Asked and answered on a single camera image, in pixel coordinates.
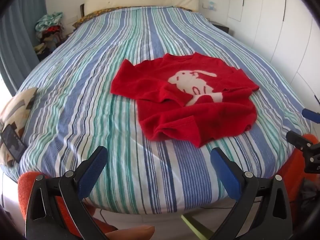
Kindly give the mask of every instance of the screw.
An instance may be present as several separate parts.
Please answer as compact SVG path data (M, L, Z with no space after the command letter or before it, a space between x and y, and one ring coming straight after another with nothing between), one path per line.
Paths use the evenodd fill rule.
M275 176L275 179L278 180L278 181L281 181L281 180L282 180L282 177L277 174L277 175Z
M250 172L250 171L246 171L246 172L244 173L244 175L245 175L247 178L252 178L252 177L253 177L253 174L252 174L252 172Z
M40 174L40 175L38 175L38 176L36 177L36 180L39 181L39 180L41 180L41 179L43 179L43 178L44 178L44 176L43 176L42 174Z
M65 174L64 174L67 178L70 178L73 176L73 171L67 171Z

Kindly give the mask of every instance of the cable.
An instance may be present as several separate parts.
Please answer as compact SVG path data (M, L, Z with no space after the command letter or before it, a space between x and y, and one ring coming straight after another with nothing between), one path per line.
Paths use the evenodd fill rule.
M200 207L200 208L203 208L203 209L232 209L233 207L230 207L230 208L206 208L206 207Z
M304 199L301 199L301 200L296 199L296 200L290 201L289 203L291 204L291 203L294 203L294 202L312 200L312 199L315 199L317 196L318 196L318 194L313 196L313 197L308 197L308 198L304 198ZM212 207L212 208L208 207L208 208L206 208L206 207L200 207L200 208L203 208L203 209L232 209L233 207L228 207L228 208L218 208L218 207Z

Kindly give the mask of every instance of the sweater sleeve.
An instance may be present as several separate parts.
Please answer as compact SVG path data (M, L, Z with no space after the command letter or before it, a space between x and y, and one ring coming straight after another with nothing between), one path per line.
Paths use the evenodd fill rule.
M112 81L111 93L155 103L174 100L180 106L185 106L192 99L192 95L180 91L175 85L137 70L127 59Z
M257 91L259 89L259 86L255 84L242 69L234 71L223 84L225 89L249 88L252 91Z

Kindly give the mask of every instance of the white rabbit design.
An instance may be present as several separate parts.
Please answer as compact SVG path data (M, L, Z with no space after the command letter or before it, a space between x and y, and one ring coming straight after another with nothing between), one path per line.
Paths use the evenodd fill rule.
M181 70L168 79L171 84L176 84L177 88L185 93L193 95L187 106L193 105L199 97L209 95L214 102L222 102L222 93L213 93L213 88L207 85L206 81L199 78L199 74L217 77L215 73L203 70Z

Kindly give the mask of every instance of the blue gripper pad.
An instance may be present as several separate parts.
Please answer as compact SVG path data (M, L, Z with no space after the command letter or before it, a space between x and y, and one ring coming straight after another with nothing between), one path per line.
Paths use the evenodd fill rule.
M303 109L302 110L302 116L306 119L309 119L315 123L320 123L320 114L313 112L309 109Z
M229 197L238 201L242 194L242 184L238 176L239 171L242 173L242 170L236 163L231 162L220 148L212 149L210 160Z
M89 196L103 168L107 164L107 160L108 160L107 149L105 147L98 147L96 151L97 150L99 150L97 156L94 158L92 163L86 169L82 177L79 179L78 197L80 200Z

